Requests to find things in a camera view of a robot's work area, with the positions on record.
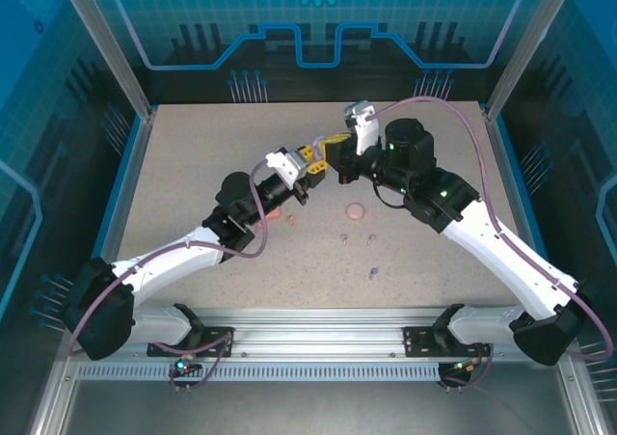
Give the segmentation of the aluminium frame post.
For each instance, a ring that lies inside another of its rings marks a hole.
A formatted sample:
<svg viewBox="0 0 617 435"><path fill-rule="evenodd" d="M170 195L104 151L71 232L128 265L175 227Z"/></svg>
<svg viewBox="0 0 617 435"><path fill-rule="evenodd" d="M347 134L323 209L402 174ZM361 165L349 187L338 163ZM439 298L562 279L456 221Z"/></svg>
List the aluminium frame post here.
<svg viewBox="0 0 617 435"><path fill-rule="evenodd" d="M486 119L496 122L565 0L541 0L487 103Z"/></svg>
<svg viewBox="0 0 617 435"><path fill-rule="evenodd" d="M152 114L150 103L96 1L69 1L112 71L131 107L142 121L149 122Z"/></svg>

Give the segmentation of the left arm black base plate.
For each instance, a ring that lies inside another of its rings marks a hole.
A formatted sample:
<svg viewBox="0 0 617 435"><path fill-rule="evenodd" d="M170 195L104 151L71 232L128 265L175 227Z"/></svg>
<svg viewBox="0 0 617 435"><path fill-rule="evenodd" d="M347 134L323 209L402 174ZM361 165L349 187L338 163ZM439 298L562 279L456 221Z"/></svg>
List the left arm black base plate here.
<svg viewBox="0 0 617 435"><path fill-rule="evenodd" d="M155 343L150 343L148 345L147 355L149 357L179 357L185 354L187 350L202 348L211 342L221 339L225 335L229 335L230 342L228 345L224 345L220 342L212 348L195 353L195 356L199 358L216 358L221 351L224 351L223 357L228 358L231 356L234 333L235 329L232 327L205 326L202 329L194 328L179 344L172 345L172 348L176 349L176 352L170 352L169 350L157 346Z"/></svg>

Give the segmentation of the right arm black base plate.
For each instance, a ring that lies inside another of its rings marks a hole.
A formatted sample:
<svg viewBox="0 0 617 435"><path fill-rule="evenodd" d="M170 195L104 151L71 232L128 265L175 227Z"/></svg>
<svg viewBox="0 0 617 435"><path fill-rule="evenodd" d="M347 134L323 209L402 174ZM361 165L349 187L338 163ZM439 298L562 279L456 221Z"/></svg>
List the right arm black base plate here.
<svg viewBox="0 0 617 435"><path fill-rule="evenodd" d="M488 344L461 343L447 329L406 327L402 336L407 358L487 358L490 355Z"/></svg>

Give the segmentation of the aluminium mounting rail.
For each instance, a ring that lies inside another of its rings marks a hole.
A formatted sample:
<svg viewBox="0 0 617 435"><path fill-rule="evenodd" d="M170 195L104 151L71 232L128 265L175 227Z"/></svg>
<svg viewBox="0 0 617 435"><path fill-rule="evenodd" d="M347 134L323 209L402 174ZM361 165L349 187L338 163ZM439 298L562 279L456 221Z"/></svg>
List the aluminium mounting rail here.
<svg viewBox="0 0 617 435"><path fill-rule="evenodd" d="M407 358L403 344L403 329L433 327L439 316L450 306L420 309L211 309L196 311L185 307L197 317L197 329L205 326L235 329L230 357L309 359L369 358L388 355ZM185 354L195 355L220 342L228 345L229 335L202 348L187 350ZM512 344L486 344L496 348L512 348L523 354L517 346ZM129 346L139 345L148 349L149 343L129 343L114 354ZM452 362L459 358L408 359Z"/></svg>

